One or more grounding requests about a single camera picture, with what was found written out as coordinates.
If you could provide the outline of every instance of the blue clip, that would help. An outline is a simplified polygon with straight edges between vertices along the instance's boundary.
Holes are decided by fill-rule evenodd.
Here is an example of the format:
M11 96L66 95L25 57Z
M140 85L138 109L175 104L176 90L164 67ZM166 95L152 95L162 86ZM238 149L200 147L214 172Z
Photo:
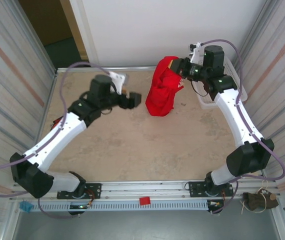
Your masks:
M19 208L27 213L29 213L33 207L34 205L32 205L30 202L27 201L21 201L19 203Z

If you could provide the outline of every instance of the corrugated metal wall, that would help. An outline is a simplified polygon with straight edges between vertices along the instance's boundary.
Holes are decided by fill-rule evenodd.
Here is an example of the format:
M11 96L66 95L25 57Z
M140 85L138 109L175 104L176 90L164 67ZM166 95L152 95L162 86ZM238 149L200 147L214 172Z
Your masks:
M0 0L0 165L37 141L55 70L14 0ZM10 193L10 169L0 170L0 193ZM0 228L8 199L0 198Z
M262 134L272 138L274 151L285 162L285 0L277 1L260 27L244 58L245 107ZM273 177L282 174L275 159L270 160L266 173ZM285 200L285 178L278 181L278 187Z

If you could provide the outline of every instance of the brown pouch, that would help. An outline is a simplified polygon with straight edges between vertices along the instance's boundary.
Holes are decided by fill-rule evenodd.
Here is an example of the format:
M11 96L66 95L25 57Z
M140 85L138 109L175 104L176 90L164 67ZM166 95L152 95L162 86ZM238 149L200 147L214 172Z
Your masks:
M258 207L265 208L266 206L266 209L273 209L278 206L276 195L263 188L255 194L244 192L242 196L245 204L248 205L251 211L254 211Z

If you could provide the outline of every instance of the white wall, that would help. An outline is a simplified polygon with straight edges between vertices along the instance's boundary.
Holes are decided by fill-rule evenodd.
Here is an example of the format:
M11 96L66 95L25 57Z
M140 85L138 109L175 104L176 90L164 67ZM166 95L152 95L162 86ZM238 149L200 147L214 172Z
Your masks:
M240 47L266 0L70 1L92 63L148 66L187 56L191 43L220 38Z

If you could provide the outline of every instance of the gray floor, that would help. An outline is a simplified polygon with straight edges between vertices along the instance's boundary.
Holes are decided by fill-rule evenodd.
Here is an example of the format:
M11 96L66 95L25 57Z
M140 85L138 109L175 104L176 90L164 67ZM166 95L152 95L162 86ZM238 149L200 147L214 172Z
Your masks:
M206 211L85 212L52 219L22 213L15 240L278 240L272 212L254 214L235 200L220 216Z

